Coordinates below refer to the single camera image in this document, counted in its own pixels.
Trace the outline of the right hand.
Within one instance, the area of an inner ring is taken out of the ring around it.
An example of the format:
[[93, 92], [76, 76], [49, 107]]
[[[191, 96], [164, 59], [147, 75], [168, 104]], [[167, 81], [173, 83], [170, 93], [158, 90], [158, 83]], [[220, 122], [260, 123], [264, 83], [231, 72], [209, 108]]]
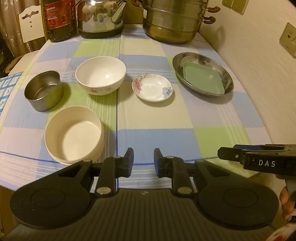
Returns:
[[287, 190], [287, 186], [283, 187], [280, 192], [280, 203], [282, 209], [282, 217], [285, 220], [288, 220], [294, 210], [295, 205], [289, 201], [289, 193]]

